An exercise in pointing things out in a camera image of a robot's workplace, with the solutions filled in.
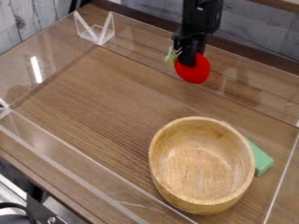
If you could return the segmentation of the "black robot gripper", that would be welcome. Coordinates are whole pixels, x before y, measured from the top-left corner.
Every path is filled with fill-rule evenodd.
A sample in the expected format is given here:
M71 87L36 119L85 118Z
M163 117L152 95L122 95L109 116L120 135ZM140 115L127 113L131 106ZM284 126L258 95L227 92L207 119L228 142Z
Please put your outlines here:
M224 0L183 0L182 24L172 35L178 60L187 67L204 55L210 35L220 28Z

